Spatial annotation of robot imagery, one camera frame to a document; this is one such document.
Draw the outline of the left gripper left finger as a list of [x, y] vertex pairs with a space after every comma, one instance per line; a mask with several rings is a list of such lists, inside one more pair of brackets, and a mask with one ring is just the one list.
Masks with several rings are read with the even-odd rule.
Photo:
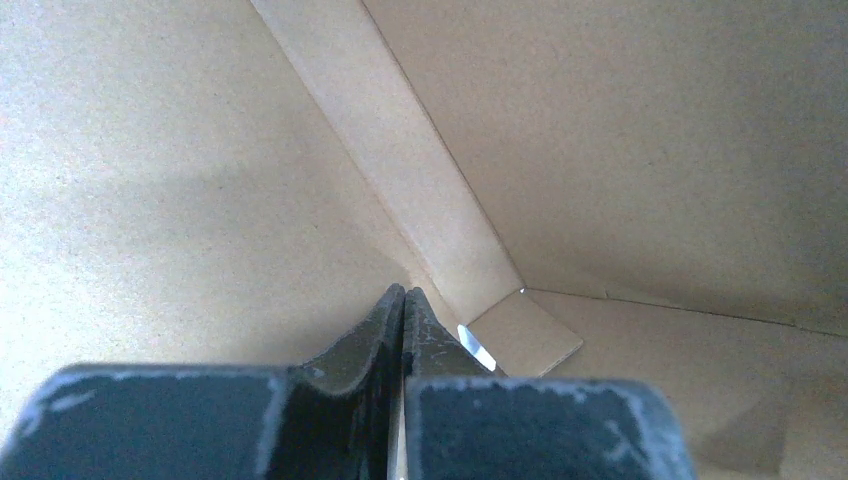
[[405, 291], [293, 366], [78, 364], [1, 451], [5, 479], [384, 479]]

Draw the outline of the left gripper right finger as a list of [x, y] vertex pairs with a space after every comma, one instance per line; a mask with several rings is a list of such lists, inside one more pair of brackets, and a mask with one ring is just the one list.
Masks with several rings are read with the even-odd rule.
[[422, 289], [404, 304], [411, 479], [692, 479], [663, 394], [627, 379], [500, 376], [437, 320]]

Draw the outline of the brown cardboard box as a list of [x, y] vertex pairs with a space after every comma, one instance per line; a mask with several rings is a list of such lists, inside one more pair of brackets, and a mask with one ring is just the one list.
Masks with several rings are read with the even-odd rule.
[[5, 1], [1, 433], [72, 363], [295, 363], [422, 288], [847, 475], [843, 1]]

